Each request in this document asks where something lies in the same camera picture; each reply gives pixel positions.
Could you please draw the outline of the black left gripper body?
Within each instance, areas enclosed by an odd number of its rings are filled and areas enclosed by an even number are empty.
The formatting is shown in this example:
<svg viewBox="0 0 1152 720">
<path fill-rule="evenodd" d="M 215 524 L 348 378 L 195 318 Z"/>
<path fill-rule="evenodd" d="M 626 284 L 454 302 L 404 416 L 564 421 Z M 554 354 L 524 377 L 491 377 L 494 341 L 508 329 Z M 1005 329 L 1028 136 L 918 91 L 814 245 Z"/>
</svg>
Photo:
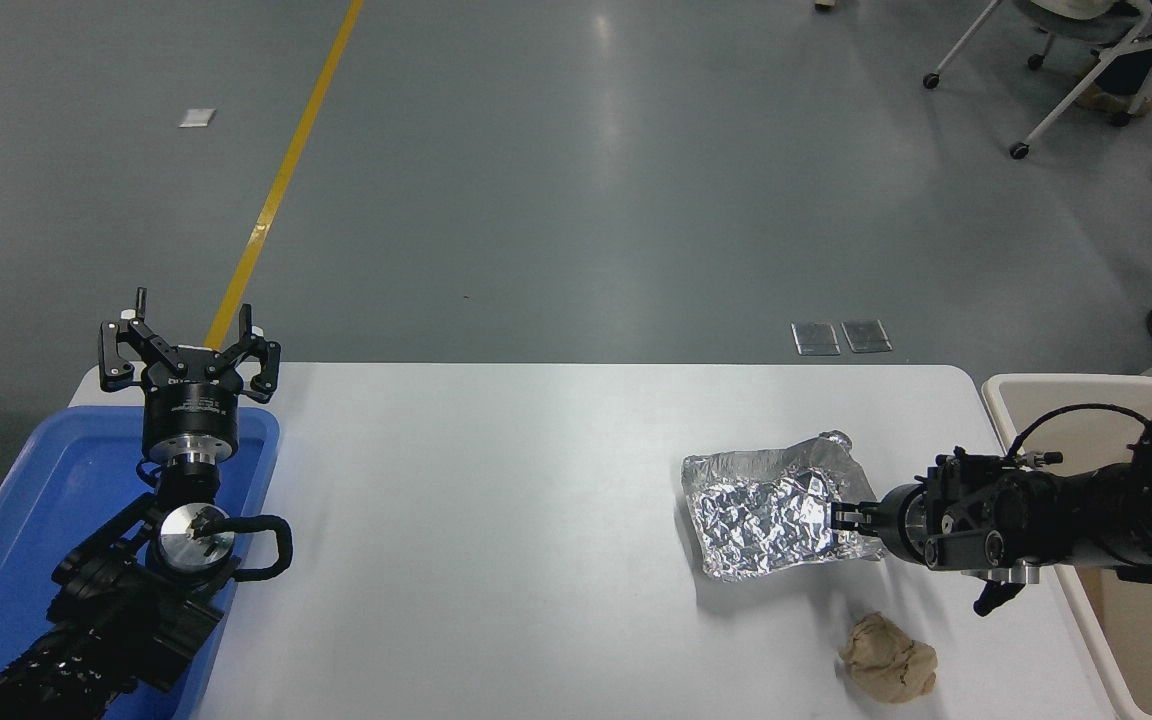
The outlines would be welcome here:
<svg viewBox="0 0 1152 720">
<path fill-rule="evenodd" d="M 143 456 L 169 465 L 179 456 L 202 454 L 220 464 L 238 450 L 241 376 L 209 348 L 175 351 L 174 363 L 154 363 L 142 372 Z"/>
</svg>

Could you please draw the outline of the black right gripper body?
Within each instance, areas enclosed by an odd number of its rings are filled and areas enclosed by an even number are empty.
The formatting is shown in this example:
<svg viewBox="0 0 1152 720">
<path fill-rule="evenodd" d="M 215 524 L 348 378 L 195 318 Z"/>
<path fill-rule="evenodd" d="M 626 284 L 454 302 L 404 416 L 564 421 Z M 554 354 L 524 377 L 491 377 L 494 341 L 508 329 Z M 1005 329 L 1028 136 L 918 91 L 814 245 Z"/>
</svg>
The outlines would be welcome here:
<svg viewBox="0 0 1152 720">
<path fill-rule="evenodd" d="M 874 509 L 874 533 L 884 548 L 896 559 L 909 559 L 908 541 L 904 536 L 905 501 L 909 484 L 890 488 Z"/>
</svg>

